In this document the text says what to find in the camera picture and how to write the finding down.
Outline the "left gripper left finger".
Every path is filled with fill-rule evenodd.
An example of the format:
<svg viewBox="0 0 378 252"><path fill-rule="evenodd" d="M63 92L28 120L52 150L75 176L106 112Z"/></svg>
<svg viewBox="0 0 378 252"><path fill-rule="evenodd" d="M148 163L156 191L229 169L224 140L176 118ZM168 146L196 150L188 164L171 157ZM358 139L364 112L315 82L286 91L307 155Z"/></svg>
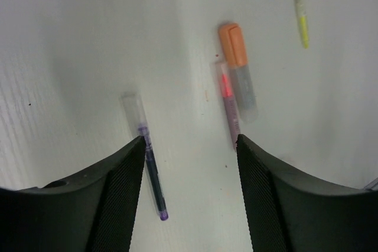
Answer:
<svg viewBox="0 0 378 252"><path fill-rule="evenodd" d="M1 189L2 251L128 251L145 140L38 188Z"/></svg>

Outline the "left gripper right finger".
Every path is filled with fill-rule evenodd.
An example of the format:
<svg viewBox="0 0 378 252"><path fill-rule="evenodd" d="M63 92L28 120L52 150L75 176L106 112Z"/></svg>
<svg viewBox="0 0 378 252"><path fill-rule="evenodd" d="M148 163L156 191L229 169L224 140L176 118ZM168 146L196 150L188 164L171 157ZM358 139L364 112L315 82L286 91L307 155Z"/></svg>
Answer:
<svg viewBox="0 0 378 252"><path fill-rule="evenodd" d="M237 138L254 251L376 251L377 181L362 189L319 179Z"/></svg>

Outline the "purple ink refill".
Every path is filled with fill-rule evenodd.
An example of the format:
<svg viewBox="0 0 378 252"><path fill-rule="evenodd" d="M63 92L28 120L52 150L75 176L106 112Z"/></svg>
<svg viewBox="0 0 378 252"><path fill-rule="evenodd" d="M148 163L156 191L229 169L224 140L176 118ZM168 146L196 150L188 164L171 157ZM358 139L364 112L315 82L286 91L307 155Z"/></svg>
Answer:
<svg viewBox="0 0 378 252"><path fill-rule="evenodd" d="M140 123L138 126L138 132L144 137L146 143L145 149L145 163L147 166L148 176L152 187L152 192L155 198L155 203L158 211L158 215L161 221L166 221L169 217L167 206L165 203L164 194L162 192L161 183L158 175L158 168L155 160L155 155L149 135L149 129L146 123Z"/></svg>

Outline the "red pink pen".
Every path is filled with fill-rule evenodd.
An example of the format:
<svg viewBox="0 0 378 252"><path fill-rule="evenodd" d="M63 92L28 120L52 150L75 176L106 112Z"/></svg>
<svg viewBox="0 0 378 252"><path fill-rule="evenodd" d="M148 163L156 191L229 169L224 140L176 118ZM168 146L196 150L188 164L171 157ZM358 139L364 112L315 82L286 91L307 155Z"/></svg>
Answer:
<svg viewBox="0 0 378 252"><path fill-rule="evenodd" d="M240 134L240 126L237 115L236 99L232 89L227 63L225 61L217 62L216 72L230 131L232 147L234 150L236 150L237 137Z"/></svg>

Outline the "orange highlighter pen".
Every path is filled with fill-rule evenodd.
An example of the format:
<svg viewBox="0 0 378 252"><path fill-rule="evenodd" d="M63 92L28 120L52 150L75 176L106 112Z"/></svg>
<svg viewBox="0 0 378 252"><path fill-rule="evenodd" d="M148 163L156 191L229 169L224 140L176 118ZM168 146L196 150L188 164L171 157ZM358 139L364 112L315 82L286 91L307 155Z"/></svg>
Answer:
<svg viewBox="0 0 378 252"><path fill-rule="evenodd" d="M218 32L240 117L243 122L252 123L258 116L258 108L242 29L237 23L227 23Z"/></svg>

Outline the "yellow pen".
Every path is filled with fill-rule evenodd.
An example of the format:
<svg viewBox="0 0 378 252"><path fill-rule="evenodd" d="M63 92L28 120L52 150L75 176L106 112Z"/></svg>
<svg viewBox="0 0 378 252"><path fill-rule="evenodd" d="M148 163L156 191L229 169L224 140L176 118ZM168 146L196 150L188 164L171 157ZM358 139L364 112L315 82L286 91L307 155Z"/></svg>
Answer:
<svg viewBox="0 0 378 252"><path fill-rule="evenodd" d="M294 0L298 21L299 36L304 49L309 47L308 23L304 0Z"/></svg>

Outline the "clear pen cap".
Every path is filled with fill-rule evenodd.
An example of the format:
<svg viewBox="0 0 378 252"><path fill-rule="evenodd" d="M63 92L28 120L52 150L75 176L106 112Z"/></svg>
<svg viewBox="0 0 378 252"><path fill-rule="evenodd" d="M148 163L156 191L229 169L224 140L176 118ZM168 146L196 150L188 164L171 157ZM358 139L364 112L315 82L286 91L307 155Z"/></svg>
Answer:
<svg viewBox="0 0 378 252"><path fill-rule="evenodd" d="M140 127L147 126L146 115L140 95L133 92L125 93L121 101L131 130L138 133Z"/></svg>

